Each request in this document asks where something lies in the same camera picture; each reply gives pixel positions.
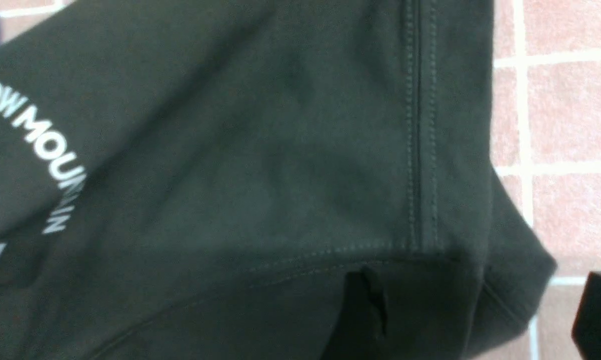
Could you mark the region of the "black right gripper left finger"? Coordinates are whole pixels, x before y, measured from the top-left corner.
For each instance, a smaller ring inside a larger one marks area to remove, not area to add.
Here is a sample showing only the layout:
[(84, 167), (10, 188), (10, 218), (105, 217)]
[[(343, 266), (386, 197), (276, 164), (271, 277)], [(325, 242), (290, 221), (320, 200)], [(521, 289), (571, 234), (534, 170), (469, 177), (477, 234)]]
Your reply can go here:
[(322, 360), (383, 360), (388, 311), (385, 288), (371, 268), (345, 276), (341, 309)]

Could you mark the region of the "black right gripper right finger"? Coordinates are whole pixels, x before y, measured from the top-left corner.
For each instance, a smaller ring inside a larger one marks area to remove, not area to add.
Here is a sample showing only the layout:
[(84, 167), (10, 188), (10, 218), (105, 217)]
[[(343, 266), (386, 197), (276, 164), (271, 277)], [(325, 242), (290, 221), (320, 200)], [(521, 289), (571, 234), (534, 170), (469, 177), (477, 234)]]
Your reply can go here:
[(583, 360), (601, 360), (601, 271), (586, 278), (571, 337)]

